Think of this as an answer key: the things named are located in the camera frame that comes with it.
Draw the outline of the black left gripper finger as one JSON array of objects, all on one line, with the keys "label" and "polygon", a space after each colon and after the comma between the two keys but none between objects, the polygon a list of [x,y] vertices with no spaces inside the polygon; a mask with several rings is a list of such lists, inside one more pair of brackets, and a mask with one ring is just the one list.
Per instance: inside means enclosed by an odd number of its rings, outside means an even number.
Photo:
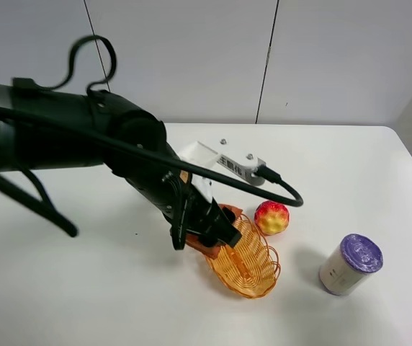
[{"label": "black left gripper finger", "polygon": [[241,239],[241,232],[234,226],[237,217],[230,207],[213,203],[207,215],[205,245],[226,244],[234,248]]}]

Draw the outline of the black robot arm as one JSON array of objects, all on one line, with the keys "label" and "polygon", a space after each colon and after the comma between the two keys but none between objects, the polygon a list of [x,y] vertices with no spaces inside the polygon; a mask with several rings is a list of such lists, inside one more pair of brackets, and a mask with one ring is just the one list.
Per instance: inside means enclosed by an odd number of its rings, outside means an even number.
[{"label": "black robot arm", "polygon": [[234,247],[235,216],[196,183],[165,125],[115,94],[86,96],[0,85],[0,192],[75,237],[78,229],[53,205],[39,169],[105,165],[164,215],[175,249],[194,239],[202,249]]}]

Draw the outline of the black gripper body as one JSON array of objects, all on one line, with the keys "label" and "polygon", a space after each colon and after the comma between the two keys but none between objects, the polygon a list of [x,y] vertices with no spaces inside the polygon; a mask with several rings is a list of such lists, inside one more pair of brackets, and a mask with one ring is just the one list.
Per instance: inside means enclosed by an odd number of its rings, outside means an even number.
[{"label": "black gripper body", "polygon": [[111,153],[111,170],[157,207],[173,231],[212,229],[216,202],[210,186],[195,185],[201,177],[121,151]]}]

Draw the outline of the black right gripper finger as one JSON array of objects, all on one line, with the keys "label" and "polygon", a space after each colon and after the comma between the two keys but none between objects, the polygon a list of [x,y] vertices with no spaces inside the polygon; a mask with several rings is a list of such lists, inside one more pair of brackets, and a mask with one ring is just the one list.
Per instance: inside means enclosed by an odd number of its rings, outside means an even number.
[{"label": "black right gripper finger", "polygon": [[185,245],[198,247],[204,232],[202,205],[193,196],[180,197],[172,208],[170,235],[175,250],[183,250]]}]

